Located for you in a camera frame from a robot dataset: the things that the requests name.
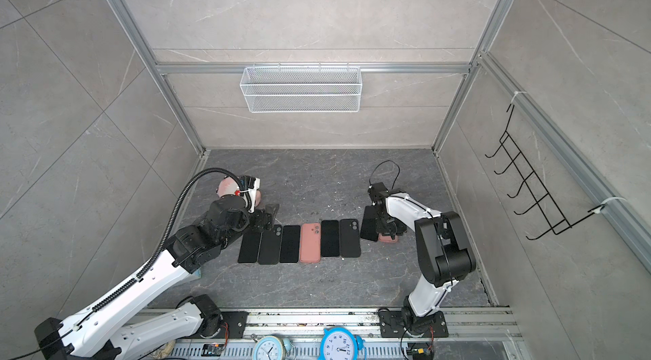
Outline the pink phone case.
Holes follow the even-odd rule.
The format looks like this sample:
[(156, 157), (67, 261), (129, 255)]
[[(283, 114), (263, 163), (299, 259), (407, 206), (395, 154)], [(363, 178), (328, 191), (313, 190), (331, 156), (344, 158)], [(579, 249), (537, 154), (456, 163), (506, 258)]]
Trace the pink phone case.
[(398, 236), (379, 235), (378, 236), (378, 241), (384, 242), (384, 243), (397, 243), (398, 242)]

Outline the black phone case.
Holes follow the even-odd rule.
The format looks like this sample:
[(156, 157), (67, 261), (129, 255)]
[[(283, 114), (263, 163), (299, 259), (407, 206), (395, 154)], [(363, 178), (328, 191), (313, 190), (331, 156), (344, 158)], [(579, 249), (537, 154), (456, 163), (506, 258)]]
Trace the black phone case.
[(342, 258), (359, 258), (361, 256), (359, 228), (357, 219), (339, 221), (339, 243)]
[(283, 227), (280, 224), (274, 224), (271, 229), (262, 231), (258, 264), (276, 265), (280, 262), (282, 234)]

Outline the red phone case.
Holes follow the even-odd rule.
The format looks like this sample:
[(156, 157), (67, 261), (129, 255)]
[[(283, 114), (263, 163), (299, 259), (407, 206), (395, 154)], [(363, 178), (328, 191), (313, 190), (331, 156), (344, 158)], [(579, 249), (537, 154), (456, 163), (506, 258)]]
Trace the red phone case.
[(320, 254), (320, 224), (303, 224), (300, 233), (300, 263), (319, 263)]

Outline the dark phone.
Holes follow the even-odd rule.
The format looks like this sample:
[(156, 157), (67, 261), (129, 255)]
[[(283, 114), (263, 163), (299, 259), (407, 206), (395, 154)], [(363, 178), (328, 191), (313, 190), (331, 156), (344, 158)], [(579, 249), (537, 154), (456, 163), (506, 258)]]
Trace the dark phone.
[(364, 208), (364, 215), (362, 219), (360, 237), (366, 241), (378, 242), (379, 233), (376, 229), (378, 216), (376, 209), (373, 206), (366, 206)]

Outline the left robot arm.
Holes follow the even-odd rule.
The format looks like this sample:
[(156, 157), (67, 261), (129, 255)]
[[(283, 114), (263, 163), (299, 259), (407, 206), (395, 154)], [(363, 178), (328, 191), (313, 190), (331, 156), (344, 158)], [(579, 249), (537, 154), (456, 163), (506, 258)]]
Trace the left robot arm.
[(47, 359), (141, 359), (179, 338), (225, 333), (222, 313), (207, 295), (188, 297), (181, 306), (137, 324), (132, 318), (169, 288), (191, 279), (231, 240), (270, 229), (278, 209), (268, 204), (249, 212), (244, 200), (236, 196), (213, 202), (123, 285), (66, 319), (49, 318), (39, 324), (35, 336), (42, 355)]

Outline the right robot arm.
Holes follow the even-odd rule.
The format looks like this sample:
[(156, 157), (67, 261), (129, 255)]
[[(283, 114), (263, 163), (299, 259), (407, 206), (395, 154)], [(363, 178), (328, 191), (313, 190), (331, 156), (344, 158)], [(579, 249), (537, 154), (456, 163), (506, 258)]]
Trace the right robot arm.
[(405, 298), (403, 327), (412, 336), (435, 326), (436, 313), (453, 288), (476, 270), (476, 257), (459, 214), (440, 212), (404, 192), (380, 192), (371, 206), (376, 232), (395, 238), (415, 233), (419, 281)]

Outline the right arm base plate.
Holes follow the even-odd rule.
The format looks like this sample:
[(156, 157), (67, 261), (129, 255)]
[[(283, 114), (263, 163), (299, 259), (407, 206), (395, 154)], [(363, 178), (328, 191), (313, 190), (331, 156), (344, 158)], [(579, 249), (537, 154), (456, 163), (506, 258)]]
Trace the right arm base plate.
[(380, 308), (377, 312), (383, 338), (429, 336), (435, 339), (449, 337), (449, 329), (443, 312), (416, 317), (408, 307), (401, 310)]

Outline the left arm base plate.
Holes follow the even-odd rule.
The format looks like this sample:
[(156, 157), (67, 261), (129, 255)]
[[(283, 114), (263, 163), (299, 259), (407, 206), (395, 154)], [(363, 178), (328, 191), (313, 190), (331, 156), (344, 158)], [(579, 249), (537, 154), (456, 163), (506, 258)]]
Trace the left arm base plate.
[(214, 339), (242, 339), (247, 326), (249, 313), (245, 311), (225, 311), (221, 313), (220, 329)]

